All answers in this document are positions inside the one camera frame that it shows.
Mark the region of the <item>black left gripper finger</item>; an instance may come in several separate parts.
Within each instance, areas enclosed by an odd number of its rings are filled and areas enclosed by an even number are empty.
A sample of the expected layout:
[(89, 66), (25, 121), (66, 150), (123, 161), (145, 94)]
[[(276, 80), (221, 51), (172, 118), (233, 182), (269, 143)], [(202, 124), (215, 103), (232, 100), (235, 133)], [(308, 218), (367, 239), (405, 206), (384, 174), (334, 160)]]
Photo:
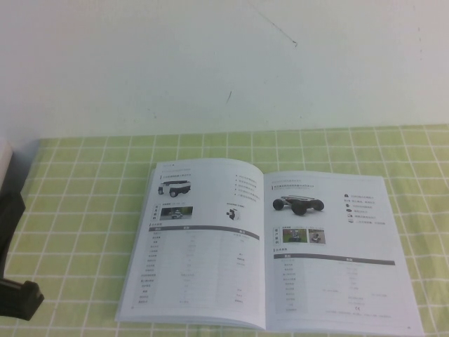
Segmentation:
[(1, 279), (1, 316), (29, 321), (44, 296), (35, 282), (26, 281), (23, 284), (8, 279)]

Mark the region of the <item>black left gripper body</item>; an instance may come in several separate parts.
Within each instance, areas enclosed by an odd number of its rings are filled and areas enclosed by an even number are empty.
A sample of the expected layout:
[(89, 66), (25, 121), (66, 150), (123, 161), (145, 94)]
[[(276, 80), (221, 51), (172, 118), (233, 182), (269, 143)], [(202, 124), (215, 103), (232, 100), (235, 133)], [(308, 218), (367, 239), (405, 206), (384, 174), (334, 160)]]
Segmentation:
[(19, 192), (8, 192), (1, 197), (1, 278), (11, 240), (24, 211), (25, 203)]

